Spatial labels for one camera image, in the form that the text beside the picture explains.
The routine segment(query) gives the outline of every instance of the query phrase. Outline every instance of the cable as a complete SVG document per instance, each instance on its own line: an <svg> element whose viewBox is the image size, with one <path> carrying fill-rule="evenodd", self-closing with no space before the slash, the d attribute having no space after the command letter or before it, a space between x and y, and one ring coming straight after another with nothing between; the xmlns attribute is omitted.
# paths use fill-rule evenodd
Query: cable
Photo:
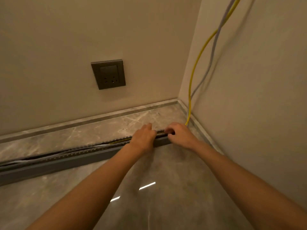
<svg viewBox="0 0 307 230"><path fill-rule="evenodd" d="M187 116L187 122L185 123L186 125L188 125L189 121L190 121L190 116L191 116L191 99L192 97L194 96L195 92L197 91L197 89L200 87L200 85L202 84L202 82L205 80L209 70L210 70L210 67L212 65L212 60L213 60L213 55L214 55L214 51L215 51L215 47L216 47L216 43L217 43L217 39L219 37L219 34L220 34L220 31L222 29L222 27L224 26L224 24L227 22L227 20L230 18L230 16L232 15L232 13L234 12L234 10L236 9L237 5L239 4L240 0L231 0L226 11L225 11L225 14L221 20L221 23L218 27L218 29L216 29L213 34L207 39L207 41L205 42L205 44L203 45L201 51L199 52L198 54L198 57L195 61L195 64L194 64L194 67L193 67L193 70L192 70L192 73L191 73L191 78L190 78L190 84L189 84L189 111L188 111L188 116ZM215 36L215 39L214 39L214 42L213 42L213 46L212 46L212 51L211 51L211 57L210 57L210 62L209 62L209 65L208 65L208 68L207 68L207 71L203 77L203 79L201 80L201 82L197 85L197 87L194 89L192 95L191 95L191 87L192 87L192 81L193 81L193 75L194 75L194 71L196 69L196 65L204 51L204 49L206 48L206 46L208 45L208 43L210 42L210 40Z"/></svg>

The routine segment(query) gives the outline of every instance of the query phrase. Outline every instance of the wall outlet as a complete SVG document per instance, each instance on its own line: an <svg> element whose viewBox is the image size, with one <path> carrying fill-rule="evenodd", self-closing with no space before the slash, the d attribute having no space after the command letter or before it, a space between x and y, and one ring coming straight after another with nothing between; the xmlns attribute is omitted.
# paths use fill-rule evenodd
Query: wall outlet
<svg viewBox="0 0 307 230"><path fill-rule="evenodd" d="M126 85L122 60L92 62L91 65L99 89Z"/></svg>

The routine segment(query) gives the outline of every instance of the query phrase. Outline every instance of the beige wall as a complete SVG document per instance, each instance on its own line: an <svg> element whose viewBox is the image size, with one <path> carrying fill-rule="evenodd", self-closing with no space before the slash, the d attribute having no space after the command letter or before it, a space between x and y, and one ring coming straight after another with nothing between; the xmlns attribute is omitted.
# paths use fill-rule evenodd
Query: beige wall
<svg viewBox="0 0 307 230"><path fill-rule="evenodd" d="M201 0L0 0L0 135L176 98ZM91 62L122 58L98 90Z"/></svg>
<svg viewBox="0 0 307 230"><path fill-rule="evenodd" d="M185 104L194 60L228 2L202 0L179 94ZM255 0L244 22L251 2L241 0L221 31L193 114L233 160L307 208L307 0Z"/></svg>

